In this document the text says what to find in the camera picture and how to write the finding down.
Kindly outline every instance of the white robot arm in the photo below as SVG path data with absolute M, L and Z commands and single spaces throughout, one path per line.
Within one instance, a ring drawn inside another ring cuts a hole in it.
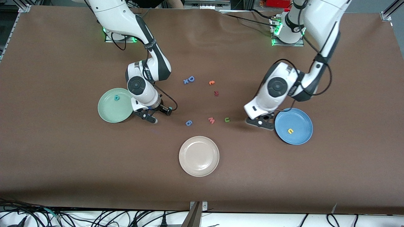
M 263 118 L 273 117 L 273 112 L 287 95 L 299 102 L 307 101 L 312 97 L 317 91 L 321 76 L 338 43 L 339 23 L 350 2 L 350 0 L 304 1 L 305 8 L 301 9 L 303 18 L 301 21 L 305 22 L 307 31 L 310 32 L 320 47 L 310 72 L 305 74 L 294 66 L 283 62 L 272 65 L 254 99 L 244 106 L 244 110 L 249 116 L 246 119 L 248 124 L 273 130 L 273 124 L 266 122 L 263 124 Z M 284 26 L 282 29 L 286 29 L 285 33 L 292 34 L 291 36 L 296 40 L 295 33 L 290 32 L 290 27 Z
M 88 0 L 88 2 L 106 30 L 137 38 L 148 51 L 148 56 L 151 55 L 149 59 L 130 64 L 126 70 L 126 82 L 132 95 L 135 114 L 151 123 L 157 123 L 157 119 L 152 117 L 156 111 L 170 115 L 172 110 L 162 104 L 160 95 L 154 88 L 154 82 L 166 80 L 171 73 L 171 66 L 146 23 L 141 17 L 132 13 L 124 0 Z

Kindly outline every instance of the black strap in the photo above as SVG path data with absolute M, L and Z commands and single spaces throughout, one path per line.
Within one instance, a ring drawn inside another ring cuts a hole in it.
M 299 25 L 291 22 L 289 19 L 289 14 L 286 14 L 285 22 L 286 22 L 286 25 L 292 30 L 293 33 L 300 32 L 300 30 L 304 28 L 304 25 L 300 25 L 300 29 L 299 29 Z
M 294 6 L 295 8 L 297 8 L 297 9 L 302 10 L 302 9 L 306 8 L 307 2 L 308 2 L 308 1 L 306 1 L 302 6 L 299 6 L 298 4 L 296 4 L 295 2 L 293 2 L 293 6 Z
M 293 93 L 296 91 L 297 87 L 301 84 L 304 75 L 305 75 L 304 72 L 302 72 L 302 71 L 299 72 L 299 75 L 297 76 L 297 79 L 296 79 L 295 83 L 293 84 L 293 86 L 289 90 L 288 96 L 293 95 Z
M 321 54 L 317 54 L 316 57 L 314 58 L 315 61 L 318 61 L 323 64 L 328 64 L 330 61 L 329 57 L 323 57 Z
M 145 44 L 144 47 L 146 50 L 151 50 L 154 48 L 154 46 L 157 44 L 156 39 L 153 38 L 153 40 L 151 42 L 149 42 L 148 44 Z

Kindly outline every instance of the table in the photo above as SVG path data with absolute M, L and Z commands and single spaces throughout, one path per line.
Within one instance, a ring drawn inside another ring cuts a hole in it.
M 158 210 L 206 200 L 228 212 L 329 213 L 337 203 L 337 213 L 404 214 L 404 64 L 378 14 L 343 16 L 330 90 L 295 104 L 314 125 L 300 146 L 246 125 L 243 105 L 277 59 L 307 71 L 315 56 L 308 45 L 271 46 L 265 25 L 213 10 L 153 9 L 144 20 L 172 66 L 158 85 L 179 104 L 169 117 L 156 114 L 156 125 L 135 117 L 111 124 L 97 112 L 104 92 L 125 87 L 127 65 L 146 57 L 140 43 L 125 51 L 105 43 L 86 8 L 32 6 L 21 15 L 0 63 L 2 197 Z M 195 82 L 184 85 L 190 76 Z M 178 161 L 197 135 L 220 151 L 202 178 Z

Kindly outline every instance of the metal bracket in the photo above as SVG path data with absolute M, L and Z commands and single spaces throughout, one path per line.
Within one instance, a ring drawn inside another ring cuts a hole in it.
M 19 9 L 18 9 L 19 13 L 27 13 L 31 10 L 31 5 L 25 5 L 25 7 L 21 7 L 21 8 L 20 8 L 20 6 L 18 6 L 18 7 L 19 7 Z
M 181 227 L 199 227 L 201 224 L 202 209 L 206 209 L 208 207 L 208 202 L 206 201 L 191 203 L 193 203 L 191 205 L 191 209 L 188 212 L 187 217 L 185 217 L 185 220 L 182 223 Z
M 381 20 L 382 21 L 391 21 L 391 17 L 389 16 L 389 17 L 384 17 L 384 14 L 383 14 L 383 12 L 380 12 L 380 18 L 381 18 Z
M 189 203 L 189 209 L 192 209 L 192 206 L 194 205 L 195 201 L 191 201 Z M 208 210 L 208 201 L 202 201 L 202 211 L 207 211 Z
M 11 36 L 12 36 L 13 33 L 14 33 L 15 26 L 17 26 L 17 22 L 18 22 L 18 19 L 20 19 L 20 16 L 21 16 L 21 13 L 19 13 L 19 14 L 17 15 L 17 18 L 15 19 L 13 28 L 11 29 L 11 32 L 10 32 L 10 35 L 8 36 L 6 45 L 4 46 L 4 50 L 3 50 L 3 51 L 1 52 L 1 54 L 0 54 L 0 62 L 1 62 L 1 60 L 3 59 L 4 54 L 6 53 L 6 49 L 7 49 L 7 47 L 8 47 L 8 43 L 10 42 Z
M 394 2 L 389 5 L 384 11 L 380 13 L 382 21 L 391 21 L 391 15 L 398 10 L 402 5 L 404 5 L 404 0 L 394 0 Z

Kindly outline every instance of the metal frame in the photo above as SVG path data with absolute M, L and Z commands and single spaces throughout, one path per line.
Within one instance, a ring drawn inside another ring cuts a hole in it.
M 42 5 L 43 0 L 13 0 L 16 6 L 18 6 L 19 13 L 29 12 L 31 5 Z
M 202 209 L 204 207 L 204 202 L 198 201 L 194 202 L 191 210 L 188 212 L 187 217 L 182 223 L 181 227 L 199 227 L 201 224 Z
M 391 15 L 404 5 L 404 0 L 395 0 L 387 9 L 380 13 L 382 21 L 391 21 Z
M 17 18 L 15 19 L 13 28 L 11 29 L 10 35 L 8 36 L 6 45 L 4 45 L 4 50 L 3 50 L 3 52 L 1 52 L 1 55 L 0 55 L 0 62 L 1 62 L 1 60 L 3 59 L 4 53 L 6 52 L 8 43 L 10 42 L 11 36 L 12 36 L 13 33 L 14 33 L 15 26 L 17 25 L 18 19 L 20 19 L 20 15 L 21 15 L 21 13 L 18 13 Z

